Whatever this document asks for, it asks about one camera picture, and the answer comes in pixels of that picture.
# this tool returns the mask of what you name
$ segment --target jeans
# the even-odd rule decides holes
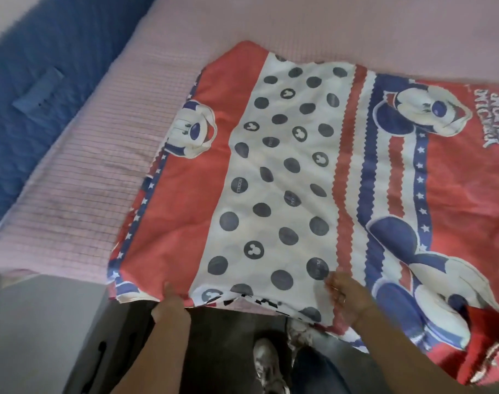
[[[298,351],[291,376],[292,394],[350,394],[337,368],[311,347]]]

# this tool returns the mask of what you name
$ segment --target pink bedsheet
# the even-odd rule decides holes
[[[499,0],[156,0],[4,222],[0,267],[104,283],[175,113],[241,40],[297,62],[499,82]]]

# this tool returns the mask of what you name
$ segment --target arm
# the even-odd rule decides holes
[[[473,390],[448,376],[377,307],[369,291],[345,273],[326,280],[332,302],[361,336],[395,394],[468,394]]]
[[[112,394],[178,394],[191,317],[169,284],[152,315],[153,331]]]

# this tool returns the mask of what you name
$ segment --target blue quilt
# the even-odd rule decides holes
[[[0,38],[0,221],[153,0],[41,0]]]

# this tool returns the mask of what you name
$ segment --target dark floor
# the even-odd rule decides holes
[[[192,326],[180,394],[261,394],[255,378],[253,343],[270,337],[284,357],[281,369],[289,373],[285,344],[286,318],[200,307],[190,310]],[[314,343],[344,376],[353,394],[389,393],[369,355],[330,336]]]

